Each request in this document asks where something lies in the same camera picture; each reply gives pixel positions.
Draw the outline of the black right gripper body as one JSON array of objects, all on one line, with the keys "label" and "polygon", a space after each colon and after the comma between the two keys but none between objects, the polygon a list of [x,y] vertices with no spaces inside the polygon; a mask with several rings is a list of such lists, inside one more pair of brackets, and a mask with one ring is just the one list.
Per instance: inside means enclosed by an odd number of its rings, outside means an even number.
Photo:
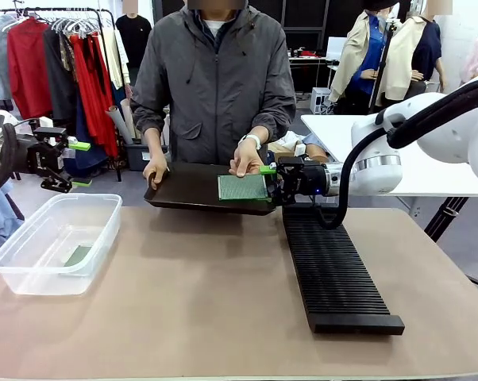
[{"label": "black right gripper body", "polygon": [[325,164],[302,157],[281,157],[276,165],[276,204],[295,203],[296,195],[324,196],[328,191],[328,173]]}]

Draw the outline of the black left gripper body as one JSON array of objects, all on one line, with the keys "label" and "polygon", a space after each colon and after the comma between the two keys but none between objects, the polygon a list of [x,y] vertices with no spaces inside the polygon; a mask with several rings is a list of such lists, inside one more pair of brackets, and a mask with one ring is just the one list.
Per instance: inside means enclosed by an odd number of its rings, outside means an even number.
[{"label": "black left gripper body", "polygon": [[38,127],[27,148],[27,164],[31,174],[60,175],[64,170],[63,154],[69,148],[65,128]]}]

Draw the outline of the person's left hand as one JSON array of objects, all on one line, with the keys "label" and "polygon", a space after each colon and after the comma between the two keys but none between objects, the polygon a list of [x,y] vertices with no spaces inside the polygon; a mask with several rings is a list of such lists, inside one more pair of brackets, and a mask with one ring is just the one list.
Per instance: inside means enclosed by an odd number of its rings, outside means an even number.
[{"label": "person's left hand", "polygon": [[259,174],[259,167],[264,164],[256,148],[256,140],[247,136],[234,152],[229,164],[229,173],[239,178]]}]

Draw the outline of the person's right hand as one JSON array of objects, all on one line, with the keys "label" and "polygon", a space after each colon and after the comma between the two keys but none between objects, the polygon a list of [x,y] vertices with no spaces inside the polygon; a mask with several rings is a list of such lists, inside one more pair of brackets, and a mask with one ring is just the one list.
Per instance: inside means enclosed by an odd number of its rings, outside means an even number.
[{"label": "person's right hand", "polygon": [[167,171],[168,162],[165,154],[159,152],[152,154],[149,162],[143,170],[143,176],[147,181],[148,187],[155,191],[162,183]]}]

